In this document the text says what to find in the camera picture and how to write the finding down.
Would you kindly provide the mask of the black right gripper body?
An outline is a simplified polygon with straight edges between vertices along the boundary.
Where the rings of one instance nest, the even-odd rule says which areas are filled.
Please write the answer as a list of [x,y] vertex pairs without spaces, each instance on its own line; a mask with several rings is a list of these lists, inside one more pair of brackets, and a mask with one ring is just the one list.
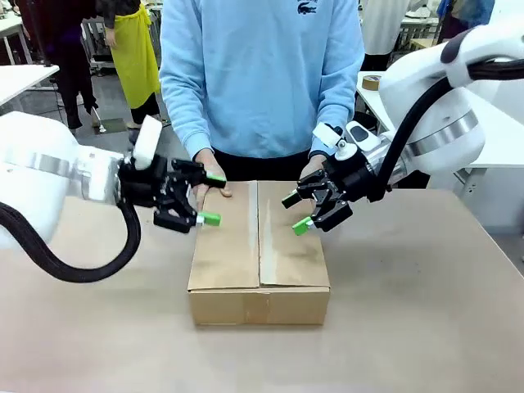
[[347,201],[358,201],[363,197],[369,201],[380,200],[377,176],[363,152],[356,152],[346,160],[329,157],[326,173],[338,192],[345,192]]

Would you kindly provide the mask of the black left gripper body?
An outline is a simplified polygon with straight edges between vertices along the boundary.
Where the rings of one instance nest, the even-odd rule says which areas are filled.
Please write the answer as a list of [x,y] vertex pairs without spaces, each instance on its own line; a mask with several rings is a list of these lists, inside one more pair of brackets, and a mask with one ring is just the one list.
[[133,158],[120,167],[122,196],[134,205],[158,210],[192,212],[187,197],[192,162],[154,155],[145,169],[139,169]]

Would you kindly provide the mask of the person's left hand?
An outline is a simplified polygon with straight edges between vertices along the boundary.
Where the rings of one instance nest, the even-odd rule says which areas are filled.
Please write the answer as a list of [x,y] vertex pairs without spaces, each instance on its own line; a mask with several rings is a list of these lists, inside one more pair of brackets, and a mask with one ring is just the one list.
[[323,155],[311,156],[308,164],[301,171],[298,182],[300,182],[303,178],[313,174],[314,172],[323,169],[323,163],[326,161],[326,159],[327,158]]

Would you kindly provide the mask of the person's right hand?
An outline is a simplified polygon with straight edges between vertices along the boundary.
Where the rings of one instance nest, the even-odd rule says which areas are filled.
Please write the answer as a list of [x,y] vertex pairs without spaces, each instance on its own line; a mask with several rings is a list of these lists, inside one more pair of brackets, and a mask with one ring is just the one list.
[[[223,169],[215,159],[213,151],[209,148],[200,150],[194,157],[195,162],[203,164],[207,174],[211,174],[221,179],[226,179]],[[209,191],[209,187],[205,184],[199,184],[193,188],[193,193],[196,198],[196,205],[198,210],[203,209],[206,193]]]

